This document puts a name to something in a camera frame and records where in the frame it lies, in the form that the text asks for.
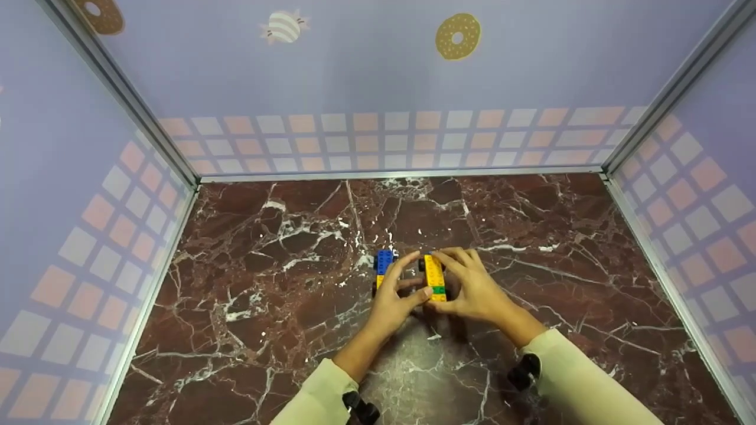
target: wall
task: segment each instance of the wall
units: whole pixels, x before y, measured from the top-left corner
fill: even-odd
[[[109,52],[230,175],[601,164],[730,2],[110,3],[87,15]],[[459,13],[479,41],[446,60]]]
[[[0,54],[0,422],[88,423],[189,193],[35,2]]]
[[[696,324],[756,411],[756,25],[618,173]]]

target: hand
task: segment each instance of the hand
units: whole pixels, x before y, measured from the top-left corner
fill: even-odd
[[[412,309],[430,299],[433,290],[427,286],[406,298],[400,298],[396,293],[402,288],[423,284],[423,278],[399,280],[404,269],[419,256],[420,251],[407,254],[393,262],[386,270],[383,282],[373,300],[370,317],[364,327],[366,332],[374,333],[383,340],[387,340],[401,327]]]

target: side wall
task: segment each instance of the side wall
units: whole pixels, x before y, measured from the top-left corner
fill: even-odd
[[[756,24],[617,174],[669,278],[756,411]]]
[[[89,423],[190,194],[35,2],[0,35],[0,422]]]

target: brown marble floor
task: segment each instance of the brown marble floor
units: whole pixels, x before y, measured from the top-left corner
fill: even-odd
[[[597,175],[204,185],[110,423],[270,422],[367,317],[373,253],[446,246],[665,423],[736,423]],[[513,391],[514,358],[418,315],[362,393],[384,424],[567,423]]]

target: beige sleeve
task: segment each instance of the beige sleeve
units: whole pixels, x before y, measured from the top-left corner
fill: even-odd
[[[271,425],[340,425],[349,420],[341,396],[357,391],[357,383],[336,366],[330,359],[324,359],[302,388],[283,410],[273,419]]]
[[[643,403],[596,366],[556,329],[535,337],[522,354],[541,360],[538,393],[581,425],[661,424]]]

